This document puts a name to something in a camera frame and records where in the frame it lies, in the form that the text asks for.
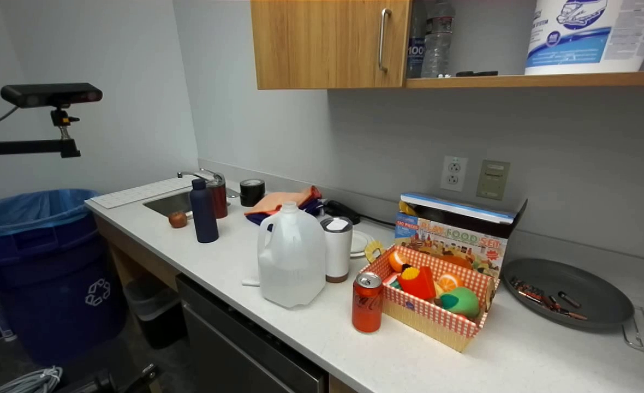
sink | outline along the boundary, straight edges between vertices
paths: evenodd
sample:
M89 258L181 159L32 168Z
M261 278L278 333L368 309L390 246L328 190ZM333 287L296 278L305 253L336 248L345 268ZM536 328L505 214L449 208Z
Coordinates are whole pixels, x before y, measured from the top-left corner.
M164 198L148 200L144 205L157 214L164 214L164 216L168 216L177 209L189 211L189 192L171 195Z

plastic jug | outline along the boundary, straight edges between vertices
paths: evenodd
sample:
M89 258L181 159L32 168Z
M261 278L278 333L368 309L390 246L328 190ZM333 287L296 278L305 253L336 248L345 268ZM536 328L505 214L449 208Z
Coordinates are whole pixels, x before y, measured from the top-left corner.
M325 255L320 223L294 203L283 203L275 216L260 223L261 296L283 309L313 303L325 287Z

snack box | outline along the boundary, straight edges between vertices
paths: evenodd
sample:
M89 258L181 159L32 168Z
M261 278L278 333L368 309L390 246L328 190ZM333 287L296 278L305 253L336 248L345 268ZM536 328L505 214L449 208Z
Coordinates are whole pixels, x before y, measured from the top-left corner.
M411 267L430 267L433 278L438 275L457 275L462 279L462 287L476 292L478 296L478 317L472 322L461 315L452 315L449 311L424 301L420 296L413 296L411 292L404 292L401 289L393 287L393 278L398 275L390 264L389 255L398 251L404 263ZM472 268L462 268L449 263L443 263L438 258L407 248L407 246L393 246L385 251L375 263L366 264L364 271L374 271L381 279L381 313L433 336L435 341L457 349L464 352L474 336L485 328L490 309L492 309L492 292L493 292L493 279L490 275L482 275Z
M496 209L438 197L401 195L396 239L409 248L485 272L497 287L509 235L524 209L526 200L516 209Z

cabinet handle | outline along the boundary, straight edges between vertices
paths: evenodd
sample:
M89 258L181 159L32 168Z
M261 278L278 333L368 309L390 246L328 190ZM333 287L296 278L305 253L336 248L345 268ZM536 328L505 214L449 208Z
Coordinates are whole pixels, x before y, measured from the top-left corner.
M379 55L378 55L378 68L381 72L387 72L387 66L385 66L385 37L387 37L387 22L389 19L390 19L390 12L381 8L381 14L379 14Z

white wall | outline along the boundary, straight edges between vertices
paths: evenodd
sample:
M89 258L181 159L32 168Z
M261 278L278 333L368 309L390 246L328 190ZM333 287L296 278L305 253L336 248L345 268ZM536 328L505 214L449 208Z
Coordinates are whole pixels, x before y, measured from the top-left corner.
M201 159L379 198L442 192L443 156L472 159L474 197L478 162L505 159L520 230L644 258L644 87L257 91L247 0L175 12Z
M172 3L0 0L0 87L87 81L100 102L75 105L83 157L0 157L0 197L47 190L120 190L197 168L188 87ZM10 109L0 99L0 113ZM57 140L51 109L20 109L0 140Z

